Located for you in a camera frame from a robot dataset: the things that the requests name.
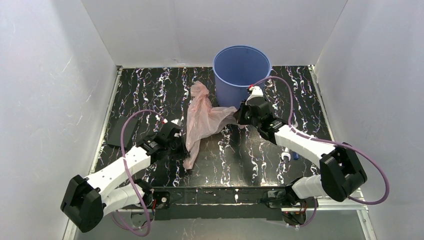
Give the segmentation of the pink plastic trash bag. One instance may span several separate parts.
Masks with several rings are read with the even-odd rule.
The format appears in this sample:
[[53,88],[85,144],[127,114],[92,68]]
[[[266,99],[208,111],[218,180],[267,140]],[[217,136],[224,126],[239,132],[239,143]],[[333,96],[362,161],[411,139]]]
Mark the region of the pink plastic trash bag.
[[200,81],[195,81],[190,87],[192,100],[187,110],[185,142],[190,156],[183,161],[185,170],[193,168],[202,139],[219,133],[226,125],[236,125],[242,129],[246,127],[238,124],[234,118],[235,107],[213,107],[209,93]]

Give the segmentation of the blue plastic trash bin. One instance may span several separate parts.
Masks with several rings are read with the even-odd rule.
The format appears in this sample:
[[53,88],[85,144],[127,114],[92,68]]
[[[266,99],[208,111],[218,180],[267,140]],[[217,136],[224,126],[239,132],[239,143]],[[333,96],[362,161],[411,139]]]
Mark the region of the blue plastic trash bin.
[[247,88],[268,77],[272,64],[262,51],[234,45],[216,54],[212,69],[218,106],[239,108],[250,95]]

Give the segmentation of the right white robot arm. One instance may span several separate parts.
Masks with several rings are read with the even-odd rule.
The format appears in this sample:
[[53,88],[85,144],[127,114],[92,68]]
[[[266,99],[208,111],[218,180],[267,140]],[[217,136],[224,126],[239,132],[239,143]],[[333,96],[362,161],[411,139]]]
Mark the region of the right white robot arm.
[[275,117],[263,97],[243,101],[234,117],[240,125],[255,127],[266,141],[287,147],[318,167],[319,175],[297,178],[284,188],[281,197],[286,202],[293,204],[321,196],[342,202],[368,180],[357,154],[349,145],[322,142],[312,135],[292,130],[284,120]]

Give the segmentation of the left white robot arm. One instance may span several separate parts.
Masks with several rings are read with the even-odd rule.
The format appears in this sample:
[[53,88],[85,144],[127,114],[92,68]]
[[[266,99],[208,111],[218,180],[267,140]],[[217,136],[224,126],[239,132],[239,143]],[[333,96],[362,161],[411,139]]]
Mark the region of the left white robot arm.
[[188,157],[181,130],[179,119],[165,122],[158,132],[144,137],[124,157],[86,177],[74,176],[68,183],[60,210],[86,233],[104,216],[130,205],[139,205],[140,199],[150,208],[156,200],[154,188],[147,181],[139,178],[134,180],[134,185],[121,184],[158,160]]

